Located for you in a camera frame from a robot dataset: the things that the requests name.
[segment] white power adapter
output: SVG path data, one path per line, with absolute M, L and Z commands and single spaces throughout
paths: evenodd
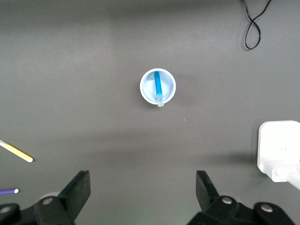
M 300 190 L 300 123 L 268 121 L 259 127 L 257 167 L 274 182 Z

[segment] yellow marker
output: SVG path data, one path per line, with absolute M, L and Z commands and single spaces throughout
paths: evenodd
M 2 140 L 0 140 L 0 146 L 2 146 L 6 150 L 14 153 L 18 157 L 24 159 L 25 161 L 27 161 L 29 163 L 33 162 L 33 158 L 32 157 L 30 157 L 29 155 L 26 155 L 24 152 L 16 149 L 15 147 L 11 146 L 10 144 L 7 144 L 6 142 L 4 142 Z

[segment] gray table surface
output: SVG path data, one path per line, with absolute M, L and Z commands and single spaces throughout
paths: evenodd
M 248 2 L 257 15 L 267 1 Z M 0 139 L 35 159 L 0 149 L 0 189 L 21 190 L 0 203 L 24 209 L 89 170 L 76 224 L 184 225 L 206 170 L 300 224 L 299 190 L 256 167 L 259 126 L 300 121 L 299 12 L 273 0 L 245 51 L 238 0 L 0 1 Z M 140 94 L 152 68 L 177 83 L 163 108 Z

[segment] black cord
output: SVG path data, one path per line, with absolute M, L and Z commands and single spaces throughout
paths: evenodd
M 256 48 L 256 47 L 258 46 L 258 44 L 260 43 L 260 41 L 261 41 L 261 29 L 259 29 L 259 26 L 258 26 L 254 21 L 255 21 L 258 17 L 260 17 L 260 16 L 266 11 L 268 5 L 270 4 L 270 2 L 271 2 L 272 0 L 269 0 L 269 1 L 268 1 L 267 5 L 266 5 L 266 7 L 263 9 L 263 11 L 262 11 L 257 17 L 255 17 L 254 19 L 252 19 L 252 18 L 250 17 L 250 15 L 249 15 L 247 3 L 245 2 L 245 0 L 242 0 L 242 1 L 243 1 L 244 4 L 245 4 L 247 16 L 248 16 L 249 20 L 251 21 L 251 23 L 250 23 L 249 26 L 248 26 L 246 35 L 245 35 L 245 46 L 246 46 L 247 50 L 252 50 L 252 49 Z M 254 27 L 256 27 L 259 37 L 258 37 L 258 41 L 257 41 L 256 45 L 255 45 L 254 47 L 249 47 L 249 46 L 247 45 L 247 36 L 248 36 L 249 30 L 250 30 L 250 27 L 251 27 L 252 25 L 253 25 Z

